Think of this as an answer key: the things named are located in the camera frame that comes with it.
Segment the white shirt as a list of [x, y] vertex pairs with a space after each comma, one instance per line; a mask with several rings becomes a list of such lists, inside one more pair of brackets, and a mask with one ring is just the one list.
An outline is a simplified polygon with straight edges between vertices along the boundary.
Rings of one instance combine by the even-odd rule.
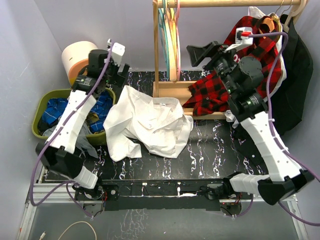
[[151, 97], [124, 86], [103, 123], [110, 158], [140, 158], [141, 144], [154, 155], [176, 159], [187, 145], [194, 120], [174, 97]]

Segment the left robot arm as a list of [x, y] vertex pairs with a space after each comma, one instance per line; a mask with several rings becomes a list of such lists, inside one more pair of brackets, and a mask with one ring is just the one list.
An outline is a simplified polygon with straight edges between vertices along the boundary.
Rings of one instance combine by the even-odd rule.
[[125, 46], [114, 43], [107, 50], [93, 49], [88, 54], [88, 64], [79, 72], [72, 86], [66, 108], [53, 133], [44, 143], [36, 146], [38, 158], [49, 170], [59, 174], [80, 187], [93, 200], [103, 195], [98, 177], [75, 155], [78, 135], [90, 110], [96, 104], [107, 84], [121, 87], [127, 76], [129, 65], [118, 72]]

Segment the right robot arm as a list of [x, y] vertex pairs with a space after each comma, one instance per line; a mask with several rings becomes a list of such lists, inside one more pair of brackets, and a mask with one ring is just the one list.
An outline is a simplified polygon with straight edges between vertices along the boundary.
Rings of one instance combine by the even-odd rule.
[[235, 62], [235, 48], [216, 41], [202, 47], [188, 45], [186, 49], [193, 67], [210, 58], [203, 69], [215, 70], [221, 79], [229, 94], [227, 102], [232, 114], [249, 134], [267, 166], [267, 175], [235, 172], [225, 177], [221, 186], [223, 194], [230, 199], [240, 193], [259, 195], [267, 204], [275, 205], [314, 180], [308, 170], [276, 143], [267, 105], [256, 90], [264, 79], [260, 61], [245, 56]]

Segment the pink hanger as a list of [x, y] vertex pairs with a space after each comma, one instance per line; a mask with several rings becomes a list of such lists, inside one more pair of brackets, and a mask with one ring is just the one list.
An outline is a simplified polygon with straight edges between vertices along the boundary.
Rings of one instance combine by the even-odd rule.
[[177, 81], [180, 80], [181, 75], [181, 46], [180, 46], [180, 34], [178, 28], [178, 22], [180, 17], [180, 0], [176, 0], [176, 12], [175, 12], [175, 31], [176, 31], [176, 60], [177, 60]]

